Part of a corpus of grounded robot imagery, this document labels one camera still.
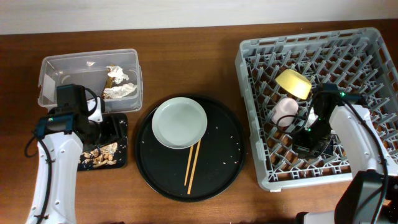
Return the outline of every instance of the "yellow bowl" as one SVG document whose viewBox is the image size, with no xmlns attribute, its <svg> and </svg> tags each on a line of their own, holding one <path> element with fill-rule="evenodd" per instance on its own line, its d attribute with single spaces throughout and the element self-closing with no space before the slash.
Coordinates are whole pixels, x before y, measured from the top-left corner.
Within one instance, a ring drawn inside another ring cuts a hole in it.
<svg viewBox="0 0 398 224">
<path fill-rule="evenodd" d="M 275 81 L 292 95 L 306 100 L 311 91 L 311 83 L 305 76 L 295 70 L 286 69 Z"/>
</svg>

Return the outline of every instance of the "dish rack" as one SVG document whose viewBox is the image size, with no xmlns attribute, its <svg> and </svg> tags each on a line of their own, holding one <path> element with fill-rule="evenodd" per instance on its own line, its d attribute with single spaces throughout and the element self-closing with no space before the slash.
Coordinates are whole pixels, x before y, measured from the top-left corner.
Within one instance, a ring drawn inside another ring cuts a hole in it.
<svg viewBox="0 0 398 224">
<path fill-rule="evenodd" d="M 331 82 L 346 92 L 368 96 L 372 122 L 384 146 L 398 163 L 398 75 L 380 32 L 375 28 L 319 32 L 244 40 L 235 60 L 241 96 L 250 126 L 250 143 L 259 185 L 264 190 L 330 184 L 352 179 L 338 137 L 333 155 L 299 159 L 292 137 L 278 132 L 272 108 L 287 92 L 275 77 L 285 69 L 306 76 L 315 88 Z M 310 100 L 295 99 L 305 116 Z M 286 131 L 294 130 L 291 124 Z"/>
</svg>

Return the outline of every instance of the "food scrap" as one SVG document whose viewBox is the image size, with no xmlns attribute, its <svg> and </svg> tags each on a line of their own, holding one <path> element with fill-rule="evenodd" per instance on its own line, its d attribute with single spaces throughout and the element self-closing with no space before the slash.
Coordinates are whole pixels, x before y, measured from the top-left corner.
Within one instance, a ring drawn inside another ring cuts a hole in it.
<svg viewBox="0 0 398 224">
<path fill-rule="evenodd" d="M 107 66 L 108 76 L 113 79 L 113 82 L 120 84 L 123 80 L 129 80 L 129 76 L 123 73 L 123 68 L 120 66 Z"/>
<path fill-rule="evenodd" d="M 94 149 L 91 152 L 83 152 L 82 156 L 84 156 L 85 160 L 82 162 L 79 160 L 79 164 L 93 164 L 93 168 L 98 168 L 103 165 L 115 165 L 116 160 L 114 159 L 114 153 L 118 150 L 118 143 L 112 143 L 107 146 L 102 147 L 101 153 L 98 149 Z"/>
<path fill-rule="evenodd" d="M 104 99 L 122 98 L 132 93 L 134 90 L 136 90 L 136 88 L 137 85 L 132 83 L 124 84 L 122 86 L 115 86 L 112 88 L 105 88 L 102 96 Z"/>
<path fill-rule="evenodd" d="M 102 93 L 103 99 L 122 98 L 136 90 L 137 85 L 132 83 L 112 87 L 113 83 L 118 85 L 123 82 L 123 80 L 129 80 L 129 76 L 123 73 L 123 69 L 120 66 L 111 65 L 106 68 L 108 68 L 108 79 Z"/>
</svg>

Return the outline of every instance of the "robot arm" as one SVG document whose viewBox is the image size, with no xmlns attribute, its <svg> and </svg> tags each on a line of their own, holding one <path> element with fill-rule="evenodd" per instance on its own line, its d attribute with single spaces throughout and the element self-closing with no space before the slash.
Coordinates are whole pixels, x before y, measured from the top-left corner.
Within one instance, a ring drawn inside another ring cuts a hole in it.
<svg viewBox="0 0 398 224">
<path fill-rule="evenodd" d="M 370 111 L 361 105 L 353 105 L 353 107 L 362 119 L 366 121 L 372 132 L 378 136 L 371 121 Z M 336 132 L 341 144 L 347 149 L 345 152 L 349 159 L 353 177 L 360 170 L 375 170 L 377 173 L 383 174 L 376 144 L 381 146 L 387 161 L 388 174 L 392 176 L 398 175 L 398 165 L 392 160 L 381 140 L 378 138 L 378 142 L 374 142 L 370 134 L 347 106 L 336 106 L 330 116 L 329 123 Z"/>
<path fill-rule="evenodd" d="M 345 99 L 339 100 L 336 96 L 336 90 L 337 86 L 332 84 L 324 84 L 318 87 L 318 92 L 324 94 L 320 97 L 320 100 L 316 97 L 313 98 L 313 101 L 315 101 L 314 110 L 320 117 L 319 121 L 311 125 L 313 130 L 310 133 L 301 131 L 294 136 L 294 144 L 296 144 L 298 152 L 303 152 L 302 156 L 319 155 L 321 152 L 318 152 L 318 150 L 323 149 L 319 145 L 325 142 L 327 133 L 330 133 L 330 129 L 333 129 L 344 146 L 353 173 L 353 181 L 340 199 L 334 212 L 299 213 L 297 223 L 300 223 L 300 221 L 310 224 L 370 223 L 375 212 L 379 209 L 379 199 L 383 188 L 386 188 L 386 198 L 391 203 L 389 206 L 383 207 L 377 221 L 378 223 L 397 223 L 398 165 L 392 160 L 379 139 L 363 97 L 340 93 L 340 96 L 345 97 Z M 386 170 L 383 169 L 378 149 L 384 156 Z"/>
<path fill-rule="evenodd" d="M 86 101 L 85 91 L 94 98 Z M 39 169 L 26 223 L 76 223 L 75 188 L 80 155 L 121 138 L 119 121 L 102 115 L 104 101 L 80 85 L 57 88 L 57 107 L 35 129 Z"/>
<path fill-rule="evenodd" d="M 369 110 L 361 105 L 353 105 L 353 107 L 377 136 L 370 119 Z M 370 223 L 374 214 L 374 207 L 380 197 L 379 189 L 382 183 L 380 176 L 383 174 L 376 143 L 347 106 L 336 106 L 330 116 L 329 123 L 346 149 L 345 152 L 349 159 L 354 180 L 339 201 L 335 211 L 308 213 L 302 216 L 302 221 L 308 224 Z M 392 160 L 381 140 L 379 138 L 378 140 L 377 144 L 380 144 L 382 148 L 387 162 L 388 174 L 391 178 L 389 192 L 392 192 L 393 195 L 390 195 L 392 202 L 388 209 L 394 211 L 397 201 L 393 201 L 393 199 L 398 196 L 396 189 L 394 193 L 394 186 L 398 182 L 396 178 L 398 176 L 398 165 Z M 379 217 L 379 222 L 390 223 L 385 216 Z"/>
<path fill-rule="evenodd" d="M 76 223 L 75 187 L 76 170 L 83 143 L 75 133 L 48 134 L 43 139 L 50 151 L 52 163 L 52 178 L 50 196 L 45 211 L 46 223 Z M 49 167 L 46 153 L 38 142 L 39 170 L 37 171 L 35 194 L 32 207 L 26 223 L 37 223 L 40 216 L 45 194 Z"/>
</svg>

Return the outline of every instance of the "wooden table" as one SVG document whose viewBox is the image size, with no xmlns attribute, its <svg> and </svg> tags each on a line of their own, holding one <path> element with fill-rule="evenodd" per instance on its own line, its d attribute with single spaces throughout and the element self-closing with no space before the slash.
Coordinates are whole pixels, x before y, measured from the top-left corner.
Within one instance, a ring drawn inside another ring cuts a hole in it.
<svg viewBox="0 0 398 224">
<path fill-rule="evenodd" d="M 175 202 L 153 191 L 141 177 L 133 154 L 134 137 L 157 103 L 172 95 L 196 93 L 231 108 L 248 138 L 234 66 L 240 41 L 360 27 L 378 28 L 391 57 L 398 61 L 397 20 L 0 36 L 0 222 L 24 222 L 32 203 L 38 160 L 25 158 L 23 148 L 47 112 L 37 104 L 43 58 L 128 48 L 138 51 L 144 79 L 144 106 L 127 114 L 128 165 L 78 173 L 75 209 L 79 223 L 270 222 L 289 220 L 302 211 L 334 210 L 349 183 L 266 192 L 257 184 L 249 146 L 247 163 L 228 190 L 200 203 Z"/>
</svg>

